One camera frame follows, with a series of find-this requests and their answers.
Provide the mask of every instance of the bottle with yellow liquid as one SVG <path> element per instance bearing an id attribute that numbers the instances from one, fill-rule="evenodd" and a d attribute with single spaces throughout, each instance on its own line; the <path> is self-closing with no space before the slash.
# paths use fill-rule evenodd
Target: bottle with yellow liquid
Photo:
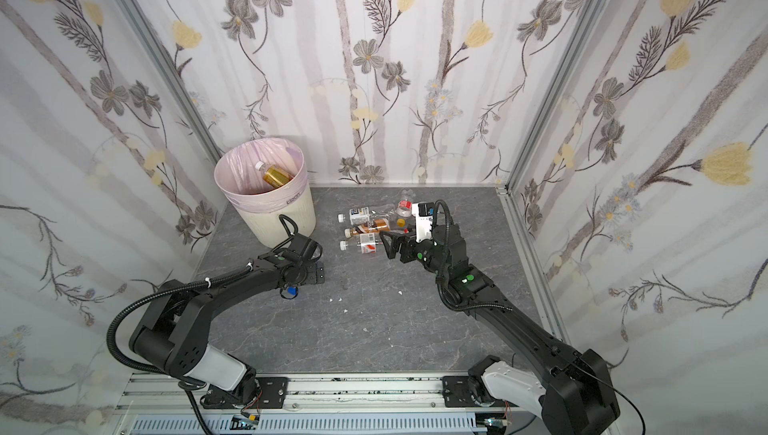
<path id="1" fill-rule="evenodd" d="M 287 171 L 275 165 L 268 167 L 263 161 L 257 161 L 254 167 L 261 172 L 261 178 L 274 188 L 280 188 L 293 179 Z"/>

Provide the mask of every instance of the baseboard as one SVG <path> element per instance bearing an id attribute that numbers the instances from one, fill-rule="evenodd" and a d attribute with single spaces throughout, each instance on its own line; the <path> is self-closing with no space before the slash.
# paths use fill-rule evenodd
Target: baseboard
<path id="1" fill-rule="evenodd" d="M 536 309 L 539 318 L 545 330 L 549 331 L 557 338 L 560 338 L 567 344 L 571 344 L 568 333 L 565 331 L 563 319 L 560 316 L 557 305 L 554 303 L 552 291 L 549 284 L 544 279 L 544 270 L 542 269 L 539 258 L 536 256 L 536 250 L 531 243 L 530 237 L 526 235 L 523 219 L 514 205 L 512 198 L 504 188 L 497 188 L 498 197 L 502 201 L 504 214 L 509 223 L 509 229 L 512 232 L 514 247 L 517 248 L 520 255 L 520 261 L 523 265 L 525 277 L 528 279 L 528 285 L 531 287 Z"/>

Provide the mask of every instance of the black mounting plate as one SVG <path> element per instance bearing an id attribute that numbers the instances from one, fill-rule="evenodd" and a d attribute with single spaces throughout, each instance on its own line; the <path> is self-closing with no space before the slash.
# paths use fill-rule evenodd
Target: black mounting plate
<path id="1" fill-rule="evenodd" d="M 261 395 L 259 396 L 259 409 L 283 408 L 288 388 L 287 377 L 257 377 Z M 232 399 L 217 387 L 210 387 L 208 393 L 200 398 L 200 405 L 207 410 L 231 410 L 237 408 Z"/>
<path id="2" fill-rule="evenodd" d="M 442 378 L 442 399 L 446 408 L 477 408 L 469 389 L 469 377 L 446 376 Z M 487 407 L 504 407 L 504 400 L 496 400 Z"/>

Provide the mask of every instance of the robotic arm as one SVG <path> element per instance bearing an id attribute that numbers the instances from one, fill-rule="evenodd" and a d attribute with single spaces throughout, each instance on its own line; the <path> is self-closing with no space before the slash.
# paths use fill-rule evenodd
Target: robotic arm
<path id="1" fill-rule="evenodd" d="M 443 208 L 444 225 L 437 225 L 436 206 Z M 619 416 L 607 363 L 592 350 L 580 353 L 555 339 L 509 303 L 490 277 L 469 264 L 466 242 L 445 202 L 418 204 L 417 209 L 421 215 L 416 217 L 417 227 L 405 234 L 379 233 L 387 256 L 400 254 L 401 262 L 419 261 L 436 273 L 442 303 L 489 325 L 535 374 L 515 370 L 497 357 L 486 357 L 468 371 L 474 402 L 479 406 L 497 400 L 517 404 L 541 417 L 553 435 L 591 435 L 607 429 Z M 299 234 L 291 219 L 280 217 L 289 238 L 249 261 L 244 269 L 186 285 L 168 281 L 159 292 L 123 309 L 108 329 L 110 353 L 135 370 L 178 378 L 193 402 L 189 391 L 209 383 L 201 400 L 205 408 L 242 407 L 252 402 L 264 389 L 256 371 L 209 345 L 208 335 L 217 315 L 255 294 L 273 289 L 280 289 L 281 295 L 283 291 L 295 293 L 301 285 L 324 281 L 319 261 L 322 247 Z M 286 221 L 293 225 L 293 234 Z M 320 255 L 315 256 L 318 248 Z M 120 322 L 146 304 L 149 307 L 130 337 L 129 348 L 151 365 L 126 357 L 115 342 Z M 195 403 L 193 409 L 200 419 Z"/>

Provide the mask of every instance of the floral wallpaper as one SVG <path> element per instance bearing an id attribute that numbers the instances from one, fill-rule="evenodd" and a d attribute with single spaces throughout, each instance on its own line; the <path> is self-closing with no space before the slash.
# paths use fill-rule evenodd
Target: floral wallpaper
<path id="1" fill-rule="evenodd" d="M 767 19 L 609 0 L 513 190 L 571 340 L 648 433 L 768 429 Z"/>
<path id="2" fill-rule="evenodd" d="M 108 324 L 191 277 L 225 199 L 117 4 L 0 12 L 0 431 L 101 433 L 129 376 Z"/>
<path id="3" fill-rule="evenodd" d="M 138 1 L 222 150 L 290 138 L 320 184 L 499 184 L 586 0 Z"/>

